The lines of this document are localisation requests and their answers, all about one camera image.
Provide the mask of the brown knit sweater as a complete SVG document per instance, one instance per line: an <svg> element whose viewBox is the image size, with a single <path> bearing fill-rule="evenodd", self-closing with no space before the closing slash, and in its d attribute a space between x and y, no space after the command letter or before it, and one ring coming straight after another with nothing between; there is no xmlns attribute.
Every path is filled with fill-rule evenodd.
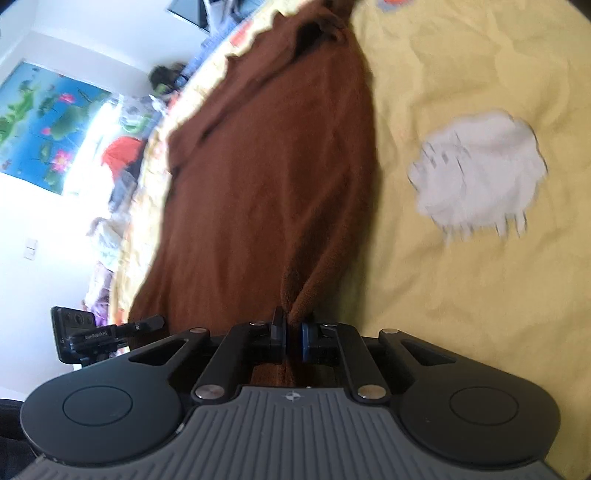
<svg viewBox="0 0 591 480"><path fill-rule="evenodd" d="M300 326L335 290L370 220L378 169L369 72L332 1L228 60L168 140L159 244L129 313L222 335L276 309Z"/></svg>

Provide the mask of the black and green bag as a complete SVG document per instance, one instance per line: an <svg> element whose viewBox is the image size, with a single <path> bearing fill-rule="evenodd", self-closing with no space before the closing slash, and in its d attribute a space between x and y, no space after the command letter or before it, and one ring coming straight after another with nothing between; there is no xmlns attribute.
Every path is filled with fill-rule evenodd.
<svg viewBox="0 0 591 480"><path fill-rule="evenodd" d="M158 98L169 96L175 90L176 81L180 78L184 67L185 64L182 62L175 62L170 66L153 67L148 75L153 94Z"/></svg>

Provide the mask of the orange red cloth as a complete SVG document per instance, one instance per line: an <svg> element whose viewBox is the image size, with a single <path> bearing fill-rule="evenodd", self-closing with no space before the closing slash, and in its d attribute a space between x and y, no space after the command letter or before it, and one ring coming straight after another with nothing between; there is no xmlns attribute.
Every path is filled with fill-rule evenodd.
<svg viewBox="0 0 591 480"><path fill-rule="evenodd" d="M136 160L142 144L143 142L135 137L121 136L105 148L101 164L108 167L113 181L116 181L121 172Z"/></svg>

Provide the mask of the yellow floral bed quilt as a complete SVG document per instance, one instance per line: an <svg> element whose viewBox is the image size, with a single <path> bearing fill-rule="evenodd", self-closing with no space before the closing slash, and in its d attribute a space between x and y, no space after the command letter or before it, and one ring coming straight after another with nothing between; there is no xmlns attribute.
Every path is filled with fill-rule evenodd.
<svg viewBox="0 0 591 480"><path fill-rule="evenodd" d="M567 1L362 1L376 200L318 316L394 325L546 388L590 471L590 23Z"/></svg>

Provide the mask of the grey framed panel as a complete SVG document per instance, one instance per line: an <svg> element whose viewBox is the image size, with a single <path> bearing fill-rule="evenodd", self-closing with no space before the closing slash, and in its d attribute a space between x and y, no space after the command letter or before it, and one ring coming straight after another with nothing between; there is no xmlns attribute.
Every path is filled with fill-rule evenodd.
<svg viewBox="0 0 591 480"><path fill-rule="evenodd" d="M172 0L167 11L205 32L209 31L204 0Z"/></svg>

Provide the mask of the lotus flower wall picture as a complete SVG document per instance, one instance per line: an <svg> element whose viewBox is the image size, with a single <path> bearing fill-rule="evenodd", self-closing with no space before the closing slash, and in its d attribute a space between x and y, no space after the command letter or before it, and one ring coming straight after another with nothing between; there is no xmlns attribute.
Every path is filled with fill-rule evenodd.
<svg viewBox="0 0 591 480"><path fill-rule="evenodd" d="M55 194L111 93L25 61L1 85L1 172Z"/></svg>

